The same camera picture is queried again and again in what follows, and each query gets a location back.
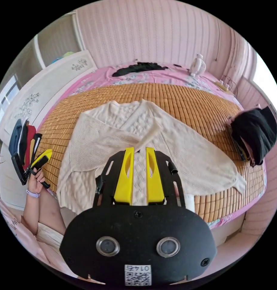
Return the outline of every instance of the navy clothing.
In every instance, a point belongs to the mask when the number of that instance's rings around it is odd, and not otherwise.
[[[13,129],[9,143],[9,151],[11,156],[13,156],[15,153],[18,153],[18,142],[21,132],[22,132],[22,121],[21,119],[18,119]]]

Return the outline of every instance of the purple watch strap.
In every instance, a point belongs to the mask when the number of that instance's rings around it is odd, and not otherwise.
[[[26,193],[29,195],[29,196],[32,196],[32,197],[35,197],[35,198],[38,198],[40,196],[39,193],[33,193],[31,191],[29,191],[28,189],[26,189]]]

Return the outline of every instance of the hand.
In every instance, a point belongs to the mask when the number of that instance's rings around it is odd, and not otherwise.
[[[31,174],[28,179],[28,190],[32,193],[40,193],[43,185],[41,182],[46,181],[42,170],[40,170],[36,175]]]

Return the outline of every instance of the black cloth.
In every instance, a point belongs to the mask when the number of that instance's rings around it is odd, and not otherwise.
[[[232,137],[241,145],[243,138],[252,149],[255,165],[261,165],[277,140],[277,123],[270,108],[240,114],[231,123],[231,128]]]
[[[161,67],[157,63],[140,63],[131,65],[129,67],[125,67],[122,69],[119,69],[115,73],[112,74],[113,77],[116,76],[125,76],[129,73],[140,73],[140,72],[145,72],[149,70],[165,70],[168,69],[168,67],[164,66]]]
[[[19,145],[18,154],[19,154],[22,165],[25,164],[25,154],[26,154],[26,150],[27,150],[28,124],[29,124],[29,122],[26,121],[24,126],[23,126],[23,129],[21,132],[20,145]]]

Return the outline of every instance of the window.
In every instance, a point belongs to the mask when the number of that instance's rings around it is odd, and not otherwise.
[[[263,59],[256,54],[256,69],[253,82],[262,89],[277,110],[277,84]]]
[[[17,78],[13,75],[0,93],[0,123],[10,102],[14,99],[19,90]]]

